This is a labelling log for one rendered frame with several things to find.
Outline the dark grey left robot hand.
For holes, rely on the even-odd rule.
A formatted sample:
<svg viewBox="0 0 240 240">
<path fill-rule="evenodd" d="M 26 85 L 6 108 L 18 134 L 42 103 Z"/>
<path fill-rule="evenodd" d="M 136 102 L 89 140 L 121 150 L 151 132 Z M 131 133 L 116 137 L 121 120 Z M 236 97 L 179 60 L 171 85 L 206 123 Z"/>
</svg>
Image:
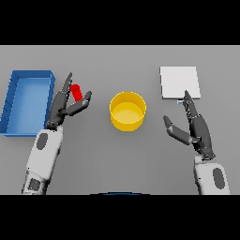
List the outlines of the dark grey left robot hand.
<svg viewBox="0 0 240 240">
<path fill-rule="evenodd" d="M 46 128 L 49 130 L 57 130 L 57 128 L 64 123 L 66 116 L 73 116 L 80 113 L 89 106 L 92 96 L 91 91 L 88 91 L 80 101 L 67 106 L 70 86 L 72 84 L 71 77 L 72 73 L 69 73 L 64 82 L 63 88 L 57 92 L 52 101 L 49 119 L 46 124 Z"/>
</svg>

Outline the pale square measuring scale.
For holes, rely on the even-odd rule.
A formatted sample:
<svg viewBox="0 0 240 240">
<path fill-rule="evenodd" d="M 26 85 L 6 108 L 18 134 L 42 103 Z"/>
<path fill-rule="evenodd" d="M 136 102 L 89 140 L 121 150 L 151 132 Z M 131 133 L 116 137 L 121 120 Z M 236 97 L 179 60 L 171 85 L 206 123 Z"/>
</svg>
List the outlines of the pale square measuring scale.
<svg viewBox="0 0 240 240">
<path fill-rule="evenodd" d="M 160 67 L 159 75 L 163 99 L 182 100 L 185 91 L 193 99 L 201 98 L 196 67 Z"/>
</svg>

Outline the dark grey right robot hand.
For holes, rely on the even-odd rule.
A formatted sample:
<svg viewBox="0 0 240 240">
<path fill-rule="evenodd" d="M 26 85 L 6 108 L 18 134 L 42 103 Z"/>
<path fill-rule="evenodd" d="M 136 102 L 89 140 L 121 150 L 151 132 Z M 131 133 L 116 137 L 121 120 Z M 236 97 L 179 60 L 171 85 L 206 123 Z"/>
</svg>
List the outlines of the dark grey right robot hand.
<svg viewBox="0 0 240 240">
<path fill-rule="evenodd" d="M 185 145 L 193 145 L 194 150 L 202 156 L 203 159 L 211 160 L 216 157 L 209 128 L 201 114 L 197 112 L 194 101 L 188 90 L 185 91 L 183 98 L 183 106 L 186 111 L 187 120 L 189 124 L 189 132 L 175 126 L 171 119 L 163 116 L 163 121 L 167 133 L 180 143 Z"/>
</svg>

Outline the red beaker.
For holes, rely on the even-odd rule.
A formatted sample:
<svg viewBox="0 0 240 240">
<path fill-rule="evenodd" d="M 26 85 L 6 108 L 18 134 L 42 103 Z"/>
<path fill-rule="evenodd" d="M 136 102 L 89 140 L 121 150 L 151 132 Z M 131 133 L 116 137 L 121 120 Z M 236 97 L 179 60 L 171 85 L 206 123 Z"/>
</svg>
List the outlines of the red beaker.
<svg viewBox="0 0 240 240">
<path fill-rule="evenodd" d="M 81 91 L 81 87 L 78 84 L 72 84 L 70 86 L 71 94 L 76 102 L 83 99 L 83 94 Z"/>
</svg>

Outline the blue tray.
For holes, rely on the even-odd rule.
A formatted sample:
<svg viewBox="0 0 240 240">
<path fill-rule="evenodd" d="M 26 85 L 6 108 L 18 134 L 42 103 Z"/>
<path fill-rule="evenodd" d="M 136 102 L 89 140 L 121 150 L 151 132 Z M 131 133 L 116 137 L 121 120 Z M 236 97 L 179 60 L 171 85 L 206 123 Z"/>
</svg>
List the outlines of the blue tray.
<svg viewBox="0 0 240 240">
<path fill-rule="evenodd" d="M 0 115 L 0 135 L 36 137 L 46 127 L 54 83 L 51 70 L 12 70 Z"/>
</svg>

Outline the yellow bowl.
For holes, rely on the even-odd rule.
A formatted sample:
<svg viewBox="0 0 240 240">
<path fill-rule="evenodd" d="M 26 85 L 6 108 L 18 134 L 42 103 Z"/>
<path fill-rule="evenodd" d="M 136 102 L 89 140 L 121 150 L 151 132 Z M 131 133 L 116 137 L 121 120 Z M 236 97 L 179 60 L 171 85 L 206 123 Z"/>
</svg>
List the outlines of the yellow bowl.
<svg viewBox="0 0 240 240">
<path fill-rule="evenodd" d="M 135 131 L 142 124 L 146 114 L 146 103 L 135 92 L 116 94 L 109 105 L 112 125 L 121 131 Z"/>
</svg>

